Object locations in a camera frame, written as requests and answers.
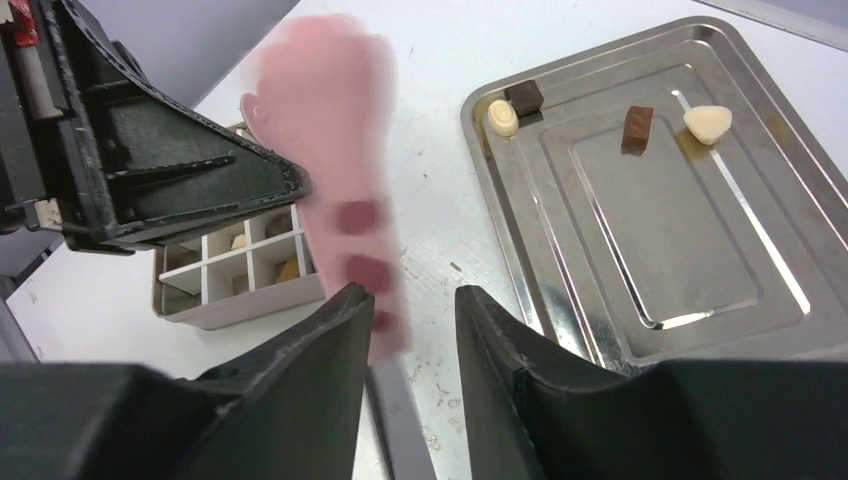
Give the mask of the dark brown square chocolate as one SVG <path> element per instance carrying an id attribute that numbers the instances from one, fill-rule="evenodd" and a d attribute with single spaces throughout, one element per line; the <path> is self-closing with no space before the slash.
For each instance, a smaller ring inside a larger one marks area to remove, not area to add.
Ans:
<path id="1" fill-rule="evenodd" d="M 504 94 L 519 118 L 538 113 L 544 103 L 544 96 L 534 80 L 507 87 Z"/>

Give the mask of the steel chocolate tray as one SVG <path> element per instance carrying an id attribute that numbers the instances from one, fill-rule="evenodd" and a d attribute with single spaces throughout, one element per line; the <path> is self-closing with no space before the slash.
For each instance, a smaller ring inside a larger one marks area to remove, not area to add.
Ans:
<path id="1" fill-rule="evenodd" d="M 526 80 L 542 108 L 501 137 L 488 106 Z M 701 105 L 733 114 L 712 146 L 683 121 Z M 654 109 L 641 153 L 621 148 L 631 106 Z M 528 327 L 628 374 L 846 358 L 846 179 L 729 23 L 682 18 L 497 80 L 460 119 Z"/>

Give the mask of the cream heart chocolate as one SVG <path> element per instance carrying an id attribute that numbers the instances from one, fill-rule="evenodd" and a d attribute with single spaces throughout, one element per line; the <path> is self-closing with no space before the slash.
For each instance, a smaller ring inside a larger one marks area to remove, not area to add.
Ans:
<path id="1" fill-rule="evenodd" d="M 712 146 L 730 130 L 733 114 L 730 109 L 723 106 L 701 105 L 687 110 L 683 121 L 696 140 L 701 144 Z"/>

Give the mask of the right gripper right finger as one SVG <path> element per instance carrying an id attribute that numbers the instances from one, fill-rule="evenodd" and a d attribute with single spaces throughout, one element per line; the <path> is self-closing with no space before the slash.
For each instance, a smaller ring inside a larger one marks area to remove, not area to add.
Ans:
<path id="1" fill-rule="evenodd" d="M 843 479 L 847 367 L 672 360 L 627 377 L 565 350 L 485 290 L 455 293 L 476 479 Z"/>

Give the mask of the pink cat paw tongs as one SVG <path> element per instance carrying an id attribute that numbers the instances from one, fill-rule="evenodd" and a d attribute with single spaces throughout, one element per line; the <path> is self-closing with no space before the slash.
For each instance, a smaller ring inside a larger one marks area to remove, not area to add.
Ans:
<path id="1" fill-rule="evenodd" d="M 385 174 L 391 48 L 353 17 L 303 16 L 276 27 L 254 61 L 257 88 L 241 113 L 263 147 L 309 175 L 297 213 L 325 294 L 354 282 L 375 300 L 366 390 L 386 474 L 431 479 L 401 361 L 411 332 Z"/>

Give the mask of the brown bar chocolate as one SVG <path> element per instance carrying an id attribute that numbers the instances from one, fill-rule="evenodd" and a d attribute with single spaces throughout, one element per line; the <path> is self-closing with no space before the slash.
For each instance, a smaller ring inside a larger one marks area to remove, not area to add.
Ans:
<path id="1" fill-rule="evenodd" d="M 652 107 L 631 106 L 626 115 L 622 130 L 621 148 L 626 152 L 644 152 L 650 139 L 654 109 Z"/>

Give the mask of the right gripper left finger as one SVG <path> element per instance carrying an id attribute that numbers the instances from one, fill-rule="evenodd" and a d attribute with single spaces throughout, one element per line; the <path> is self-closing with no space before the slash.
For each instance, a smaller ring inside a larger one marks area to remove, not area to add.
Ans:
<path id="1" fill-rule="evenodd" d="M 297 325 L 203 373 L 5 364 L 5 479 L 348 479 L 374 298 L 344 287 Z"/>

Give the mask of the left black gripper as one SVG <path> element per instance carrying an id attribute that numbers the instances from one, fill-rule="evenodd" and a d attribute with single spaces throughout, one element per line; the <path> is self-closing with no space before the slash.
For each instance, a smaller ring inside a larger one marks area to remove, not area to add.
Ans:
<path id="1" fill-rule="evenodd" d="M 1 233 L 130 255 L 287 206 L 307 172 L 152 86 L 76 1 L 1 4 Z"/>

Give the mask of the cream round swirl chocolate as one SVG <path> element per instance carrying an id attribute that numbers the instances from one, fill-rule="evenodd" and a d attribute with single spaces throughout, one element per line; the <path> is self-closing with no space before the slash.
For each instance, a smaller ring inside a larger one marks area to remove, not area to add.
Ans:
<path id="1" fill-rule="evenodd" d="M 501 137 L 512 137 L 519 129 L 519 118 L 512 104 L 504 99 L 494 100 L 487 109 L 492 130 Z"/>

